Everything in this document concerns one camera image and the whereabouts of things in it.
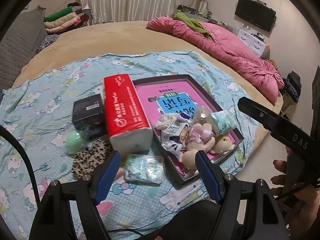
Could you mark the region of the person's right hand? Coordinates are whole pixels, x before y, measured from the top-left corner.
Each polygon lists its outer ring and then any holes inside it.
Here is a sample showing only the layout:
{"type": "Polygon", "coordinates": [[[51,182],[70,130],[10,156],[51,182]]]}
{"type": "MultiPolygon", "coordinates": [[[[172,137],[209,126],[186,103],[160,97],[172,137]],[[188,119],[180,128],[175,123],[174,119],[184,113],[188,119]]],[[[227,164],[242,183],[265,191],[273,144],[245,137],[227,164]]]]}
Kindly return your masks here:
{"type": "MultiPolygon", "coordinates": [[[[272,184],[277,186],[272,188],[271,192],[274,196],[279,196],[285,184],[287,162],[274,160],[273,165],[281,175],[270,179],[272,184]]],[[[319,189],[309,185],[294,195],[298,199],[295,207],[290,208],[279,203],[283,211],[287,212],[286,221],[290,228],[290,239],[319,239],[319,189]]]]}

